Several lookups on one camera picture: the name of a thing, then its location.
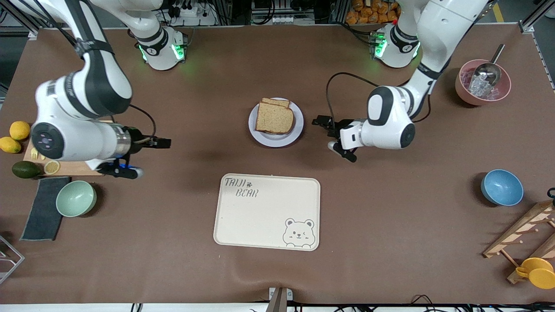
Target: small fork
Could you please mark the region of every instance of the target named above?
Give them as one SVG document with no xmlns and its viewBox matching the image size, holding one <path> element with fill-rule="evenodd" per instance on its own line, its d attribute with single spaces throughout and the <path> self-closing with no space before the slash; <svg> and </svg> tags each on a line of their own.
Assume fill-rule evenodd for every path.
<svg viewBox="0 0 555 312">
<path fill-rule="evenodd" d="M 33 147 L 33 149 L 31 149 L 31 160 L 37 160 L 38 159 L 38 151 L 36 148 Z"/>
</svg>

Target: yellow mug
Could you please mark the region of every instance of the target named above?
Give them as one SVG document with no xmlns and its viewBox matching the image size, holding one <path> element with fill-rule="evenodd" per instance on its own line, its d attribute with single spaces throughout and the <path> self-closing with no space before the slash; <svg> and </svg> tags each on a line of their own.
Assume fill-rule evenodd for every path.
<svg viewBox="0 0 555 312">
<path fill-rule="evenodd" d="M 527 278 L 541 289 L 555 288 L 555 273 L 553 266 L 541 258 L 528 258 L 516 269 L 519 276 Z"/>
<path fill-rule="evenodd" d="M 517 274 L 524 278 L 528 278 L 528 274 L 535 269 L 546 269 L 553 272 L 553 266 L 547 260 L 542 258 L 528 258 L 517 268 Z"/>
</svg>

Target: white plate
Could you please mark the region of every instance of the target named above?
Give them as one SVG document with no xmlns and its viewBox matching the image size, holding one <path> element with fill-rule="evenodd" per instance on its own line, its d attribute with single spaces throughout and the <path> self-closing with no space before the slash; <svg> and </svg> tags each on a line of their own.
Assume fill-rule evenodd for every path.
<svg viewBox="0 0 555 312">
<path fill-rule="evenodd" d="M 214 240 L 220 245 L 315 250 L 320 243 L 320 183 L 226 174 L 220 182 Z"/>
<path fill-rule="evenodd" d="M 284 98 L 272 98 L 274 100 L 287 100 Z M 291 102 L 289 108 L 293 111 L 293 129 L 286 134 L 271 134 L 256 131 L 256 117 L 258 116 L 258 104 L 251 110 L 249 115 L 249 130 L 253 138 L 260 144 L 267 147 L 284 147 L 296 141 L 302 133 L 302 128 L 305 125 L 305 119 L 302 116 L 301 109 L 297 104 Z"/>
</svg>

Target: tray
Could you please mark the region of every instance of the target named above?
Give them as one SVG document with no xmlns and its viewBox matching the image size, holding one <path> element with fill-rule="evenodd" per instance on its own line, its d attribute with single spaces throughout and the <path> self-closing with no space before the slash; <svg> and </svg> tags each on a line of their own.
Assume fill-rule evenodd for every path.
<svg viewBox="0 0 555 312">
<path fill-rule="evenodd" d="M 226 174 L 214 240 L 220 245 L 312 251 L 320 243 L 315 179 Z"/>
</svg>

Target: white robotic arm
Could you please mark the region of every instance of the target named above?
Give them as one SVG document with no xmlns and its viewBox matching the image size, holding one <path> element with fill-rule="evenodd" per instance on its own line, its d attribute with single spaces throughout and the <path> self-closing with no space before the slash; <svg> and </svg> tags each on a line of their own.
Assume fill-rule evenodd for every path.
<svg viewBox="0 0 555 312">
<path fill-rule="evenodd" d="M 335 134 L 330 136 L 336 137 L 338 141 L 330 142 L 328 146 L 352 162 L 356 160 L 353 149 L 358 147 L 402 149 L 412 142 L 416 130 L 411 118 L 420 112 L 426 95 L 447 67 L 453 51 L 488 2 L 426 1 L 427 4 L 421 10 L 416 5 L 417 1 L 414 3 L 418 11 L 414 16 L 420 15 L 416 32 L 423 56 L 409 82 L 400 87 L 382 86 L 374 89 L 368 97 L 365 119 L 344 120 L 338 123 L 338 127 L 331 127 L 331 121 L 326 121 L 323 116 L 313 122 L 328 129 L 333 128 Z M 404 11 L 403 14 L 411 15 L 411 12 Z"/>
<path fill-rule="evenodd" d="M 163 0 L 90 0 L 119 18 L 135 39 L 144 60 L 154 69 L 165 71 L 185 61 L 186 37 L 172 27 L 162 26 L 152 10 Z"/>
<path fill-rule="evenodd" d="M 120 168 L 119 159 L 128 162 L 142 147 L 169 148 L 170 142 L 146 137 L 132 127 L 97 120 L 125 112 L 132 90 L 90 4 L 86 0 L 13 2 L 39 18 L 66 22 L 75 37 L 75 51 L 84 60 L 80 71 L 37 88 L 33 145 L 51 159 L 86 161 L 91 169 L 116 177 L 141 176 L 140 168 L 127 164 Z"/>
<path fill-rule="evenodd" d="M 387 24 L 377 31 L 383 36 L 375 37 L 376 45 L 370 47 L 375 58 L 387 66 L 401 68 L 416 57 L 420 45 L 416 26 L 428 1 L 397 0 L 403 14 L 399 16 L 395 25 Z"/>
</svg>

